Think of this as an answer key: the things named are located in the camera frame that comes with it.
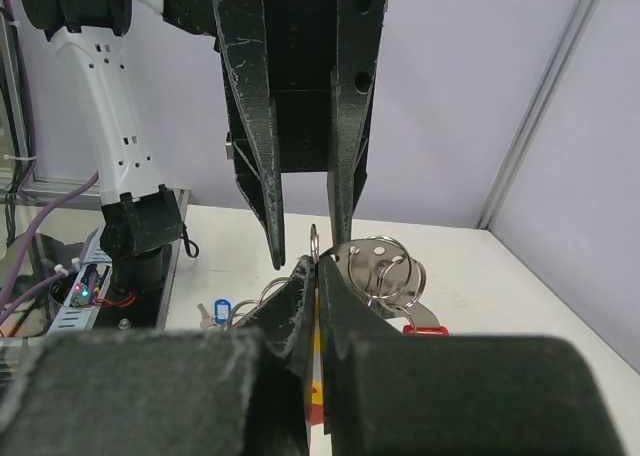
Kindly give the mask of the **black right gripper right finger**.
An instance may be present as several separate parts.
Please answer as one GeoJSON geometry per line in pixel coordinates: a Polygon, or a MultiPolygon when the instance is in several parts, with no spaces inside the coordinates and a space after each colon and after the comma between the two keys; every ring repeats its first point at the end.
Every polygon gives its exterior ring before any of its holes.
{"type": "Polygon", "coordinates": [[[620,455],[582,355],[545,336],[405,335],[318,264],[324,425],[336,455],[620,455]]]}

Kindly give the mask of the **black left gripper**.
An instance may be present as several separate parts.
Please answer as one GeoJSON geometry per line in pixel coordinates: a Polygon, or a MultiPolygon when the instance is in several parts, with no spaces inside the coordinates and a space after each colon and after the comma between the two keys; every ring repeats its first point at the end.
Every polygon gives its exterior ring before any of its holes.
{"type": "Polygon", "coordinates": [[[212,0],[236,184],[286,261],[282,178],[325,173],[335,244],[364,188],[387,0],[212,0]]]}

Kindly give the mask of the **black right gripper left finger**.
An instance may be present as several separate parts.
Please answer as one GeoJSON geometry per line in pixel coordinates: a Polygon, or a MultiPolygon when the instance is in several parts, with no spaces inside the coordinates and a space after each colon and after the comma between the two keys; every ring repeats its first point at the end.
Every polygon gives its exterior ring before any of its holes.
{"type": "Polygon", "coordinates": [[[5,455],[306,455],[315,268],[234,328],[66,332],[1,404],[5,455]]]}

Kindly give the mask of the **metal keyring holder red handle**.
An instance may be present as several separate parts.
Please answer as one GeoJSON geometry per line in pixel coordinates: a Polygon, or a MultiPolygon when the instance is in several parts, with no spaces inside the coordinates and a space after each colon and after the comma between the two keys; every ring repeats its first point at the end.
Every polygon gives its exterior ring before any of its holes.
{"type": "Polygon", "coordinates": [[[315,225],[310,228],[310,257],[326,256],[337,267],[347,288],[385,320],[403,319],[405,335],[447,336],[449,330],[420,299],[429,281],[426,267],[399,240],[374,235],[320,248],[315,225]]]}

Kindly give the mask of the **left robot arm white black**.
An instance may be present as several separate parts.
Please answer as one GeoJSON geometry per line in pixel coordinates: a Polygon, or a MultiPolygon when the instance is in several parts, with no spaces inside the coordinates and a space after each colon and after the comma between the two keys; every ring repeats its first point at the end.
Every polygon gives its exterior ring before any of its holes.
{"type": "Polygon", "coordinates": [[[350,239],[366,164],[388,0],[21,0],[53,45],[96,152],[102,250],[123,295],[163,284],[163,251],[183,233],[173,192],[145,143],[123,60],[132,5],[220,55],[237,186],[285,262],[282,177],[327,176],[332,236],[350,239]]]}

